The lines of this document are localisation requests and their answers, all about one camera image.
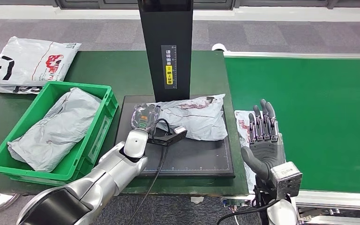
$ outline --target green crate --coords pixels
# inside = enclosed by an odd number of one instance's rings
[[[34,171],[27,163],[13,159],[8,151],[7,142],[25,134],[32,125],[45,116],[62,95],[73,87],[78,87],[102,99],[86,136],[71,149],[52,172]],[[110,86],[48,82],[0,145],[0,173],[6,174],[13,180],[54,186],[70,183],[83,177],[92,170],[97,160],[117,107],[118,102]]]

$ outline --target yellow warning label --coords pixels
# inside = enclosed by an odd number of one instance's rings
[[[166,68],[166,84],[173,84],[172,66],[168,65]]]

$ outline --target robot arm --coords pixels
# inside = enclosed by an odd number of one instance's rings
[[[143,129],[130,131],[127,140],[104,154],[89,174],[35,196],[20,212],[16,224],[92,224],[111,197],[119,195],[145,169],[148,138]]]

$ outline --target label sticker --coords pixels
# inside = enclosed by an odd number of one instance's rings
[[[176,45],[161,45],[165,89],[177,89]]]

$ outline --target gray robotic hand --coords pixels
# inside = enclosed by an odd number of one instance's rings
[[[263,115],[253,106],[255,117],[249,114],[250,148],[241,149],[242,158],[262,180],[271,180],[271,168],[285,163],[284,143],[271,103],[260,100]]]

